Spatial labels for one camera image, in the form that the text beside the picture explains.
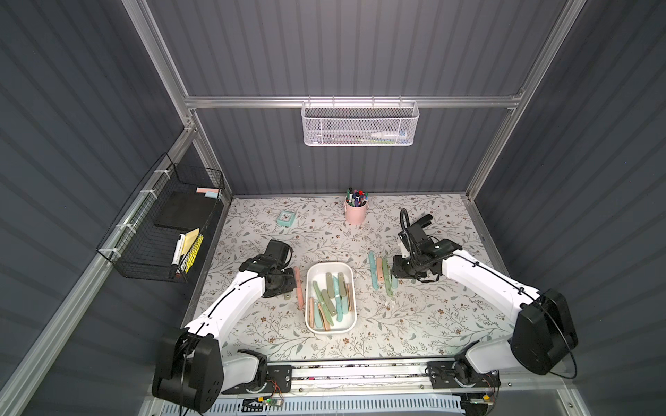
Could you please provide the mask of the pink fruit knife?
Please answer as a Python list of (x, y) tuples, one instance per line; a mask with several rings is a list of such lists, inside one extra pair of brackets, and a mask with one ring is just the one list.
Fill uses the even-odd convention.
[(296, 281), (296, 292), (297, 292), (297, 300), (298, 300), (298, 309), (301, 311), (305, 310), (305, 297), (304, 297), (304, 292), (303, 292), (303, 287), (302, 287), (302, 278), (300, 275), (300, 270), (297, 266), (293, 268), (294, 270), (294, 276), (295, 276), (295, 281)]

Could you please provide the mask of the green fruit knife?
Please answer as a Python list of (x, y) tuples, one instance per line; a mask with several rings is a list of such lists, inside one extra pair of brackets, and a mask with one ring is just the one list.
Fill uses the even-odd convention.
[(386, 293), (388, 296), (393, 296), (393, 279), (387, 258), (382, 258), (382, 271)]

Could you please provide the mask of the orange fruit knife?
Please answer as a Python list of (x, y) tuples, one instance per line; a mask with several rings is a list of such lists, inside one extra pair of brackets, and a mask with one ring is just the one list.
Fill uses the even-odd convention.
[(382, 285), (384, 283), (383, 277), (383, 260), (381, 258), (376, 259), (376, 275), (378, 284)]

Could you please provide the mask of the teal fruit knife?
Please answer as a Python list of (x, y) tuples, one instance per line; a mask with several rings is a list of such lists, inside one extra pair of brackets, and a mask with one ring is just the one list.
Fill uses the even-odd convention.
[(369, 251), (369, 268), (370, 268), (370, 276), (371, 276), (372, 287), (375, 291), (378, 291), (379, 290), (379, 281), (378, 281), (377, 268), (376, 268), (376, 256), (375, 256), (374, 251)]

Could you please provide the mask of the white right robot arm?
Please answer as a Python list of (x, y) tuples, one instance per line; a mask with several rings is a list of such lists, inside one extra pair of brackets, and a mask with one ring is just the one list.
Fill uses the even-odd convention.
[(456, 381), (471, 387), (494, 371), (522, 367), (537, 375), (551, 374), (569, 357), (579, 338), (565, 297), (550, 289), (525, 286), (484, 265), (464, 250), (442, 258), (394, 256), (391, 275), (397, 279), (423, 280), (426, 269), (471, 289), (499, 310), (513, 325), (513, 333), (491, 341), (474, 341), (454, 358)]

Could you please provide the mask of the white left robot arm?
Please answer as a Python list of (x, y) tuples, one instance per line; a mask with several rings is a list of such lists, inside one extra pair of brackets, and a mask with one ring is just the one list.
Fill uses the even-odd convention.
[(180, 329), (168, 329), (158, 344), (151, 393), (155, 398), (203, 414), (221, 393), (237, 386), (265, 386), (268, 360), (247, 348), (227, 358), (223, 343), (260, 298), (296, 288), (294, 269), (258, 258), (242, 263), (230, 286), (198, 317)]

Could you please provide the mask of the white oval storage box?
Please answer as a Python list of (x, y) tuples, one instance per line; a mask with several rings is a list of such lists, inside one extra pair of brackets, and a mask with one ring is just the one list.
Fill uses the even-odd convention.
[(305, 279), (306, 327), (318, 335), (341, 335), (357, 323), (354, 271), (346, 263), (316, 263)]

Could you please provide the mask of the black stapler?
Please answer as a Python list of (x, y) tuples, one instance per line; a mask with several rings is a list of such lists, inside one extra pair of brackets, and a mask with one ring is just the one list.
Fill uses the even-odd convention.
[(426, 228), (432, 224), (432, 220), (433, 216), (431, 214), (426, 214), (421, 218), (419, 218), (418, 220), (416, 220), (416, 222), (414, 222), (414, 225), (418, 225), (421, 228)]

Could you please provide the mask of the pink pen cup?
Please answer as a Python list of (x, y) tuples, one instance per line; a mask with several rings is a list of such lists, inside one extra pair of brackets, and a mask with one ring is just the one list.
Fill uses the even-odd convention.
[(345, 220), (352, 225), (362, 225), (365, 221), (368, 211), (368, 203), (364, 202), (360, 206), (344, 205)]

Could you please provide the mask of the yellow highlighter pack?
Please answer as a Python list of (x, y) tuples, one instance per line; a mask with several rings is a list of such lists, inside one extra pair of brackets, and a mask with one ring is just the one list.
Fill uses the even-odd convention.
[(194, 265), (203, 241), (204, 236), (201, 232), (198, 233), (197, 237), (194, 237), (193, 232), (186, 235), (187, 250), (184, 252), (180, 264), (180, 269), (184, 274), (187, 274)]

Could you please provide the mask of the black notebook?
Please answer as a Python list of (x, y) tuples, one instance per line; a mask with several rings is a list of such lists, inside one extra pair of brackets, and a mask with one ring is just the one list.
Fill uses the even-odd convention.
[(190, 232), (203, 227), (218, 200), (202, 193), (172, 192), (154, 220), (161, 228)]

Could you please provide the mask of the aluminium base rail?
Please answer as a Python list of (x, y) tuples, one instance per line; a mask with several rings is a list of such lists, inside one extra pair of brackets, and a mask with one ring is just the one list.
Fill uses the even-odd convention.
[(237, 395), (370, 395), (371, 393), (504, 393), (562, 390), (571, 384), (554, 375), (501, 370), (465, 387), (453, 372), (454, 358), (412, 357), (269, 362), (261, 388), (237, 388)]

